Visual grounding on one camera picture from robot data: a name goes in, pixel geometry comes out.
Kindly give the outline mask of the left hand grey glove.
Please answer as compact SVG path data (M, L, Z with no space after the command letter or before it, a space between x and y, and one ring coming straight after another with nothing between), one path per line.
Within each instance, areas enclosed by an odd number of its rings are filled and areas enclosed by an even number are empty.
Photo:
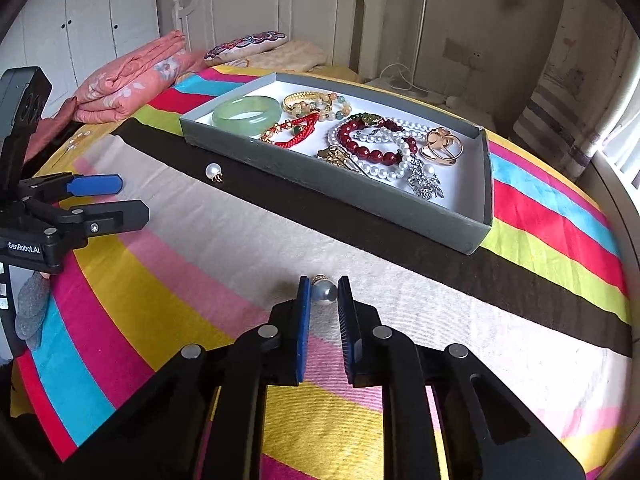
M29 350L40 347L42 326L50 299L50 280L42 273L33 273L22 285L15 300L16 336Z

